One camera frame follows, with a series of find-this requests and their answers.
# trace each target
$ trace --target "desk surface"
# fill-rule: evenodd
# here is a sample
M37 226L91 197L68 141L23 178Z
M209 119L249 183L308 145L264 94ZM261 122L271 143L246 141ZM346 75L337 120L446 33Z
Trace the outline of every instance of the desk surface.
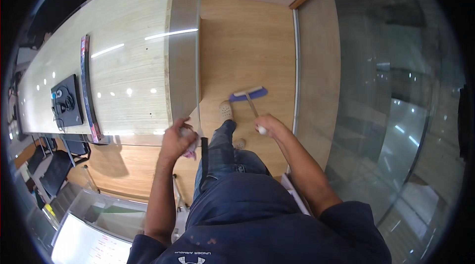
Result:
M172 0L90 0L67 19L40 49L19 85L23 131L62 133L51 110L50 90L72 74L80 85L81 37L86 34L101 132L150 136L168 128L171 37L145 38L170 31L171 4ZM194 41L197 32L181 35L192 35ZM78 97L84 124L66 127L65 133L91 134L81 86Z

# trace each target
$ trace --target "cable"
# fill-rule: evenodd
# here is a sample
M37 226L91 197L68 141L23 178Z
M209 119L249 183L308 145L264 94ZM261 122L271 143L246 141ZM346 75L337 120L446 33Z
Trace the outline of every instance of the cable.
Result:
M57 103L57 97L56 97L56 94L55 94L54 98L51 99L51 105L52 105L51 110L53 111L53 114L54 114L53 121L56 121L56 125L58 126L58 130L60 130L62 132L65 132L64 120L60 118L60 115L62 115L63 113L66 113L66 112L73 111L76 104L75 104L75 101L74 101L74 97L69 92L68 87L66 87L64 85L59 85L59 86L57 86L55 93L57 93L60 88L66 89L68 94L66 95L64 103L59 103L59 104Z

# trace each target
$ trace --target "under armour logo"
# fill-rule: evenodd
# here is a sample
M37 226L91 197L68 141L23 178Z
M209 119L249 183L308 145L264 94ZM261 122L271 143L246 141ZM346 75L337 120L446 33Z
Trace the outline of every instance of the under armour logo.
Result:
M205 259L198 257L198 262L187 262L185 261L185 257L180 257L178 258L178 261L180 261L181 264L203 264L205 263Z

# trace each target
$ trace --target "man's right hand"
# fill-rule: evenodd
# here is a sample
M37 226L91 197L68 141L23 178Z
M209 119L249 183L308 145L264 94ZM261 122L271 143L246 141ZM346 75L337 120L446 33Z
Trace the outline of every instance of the man's right hand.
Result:
M281 121L271 114L265 114L254 119L254 128L256 131L259 131L258 125L264 127L267 130L267 135L272 138L276 138L281 132L288 130Z

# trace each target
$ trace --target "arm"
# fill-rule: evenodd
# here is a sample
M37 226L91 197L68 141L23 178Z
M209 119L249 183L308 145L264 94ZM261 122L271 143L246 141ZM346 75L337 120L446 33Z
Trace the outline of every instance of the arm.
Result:
M175 195L173 193L173 166L192 142L196 133L180 136L180 128L191 128L185 124L189 118L178 119L167 129L158 156L155 177L151 185L150 199L145 219L145 235L152 237L165 246L171 245L171 234L175 228Z
M307 200L312 213L319 217L324 210L341 203L333 192L328 179L317 161L312 158L292 132L270 114L254 120L267 129L267 135L274 138L292 170L292 179Z

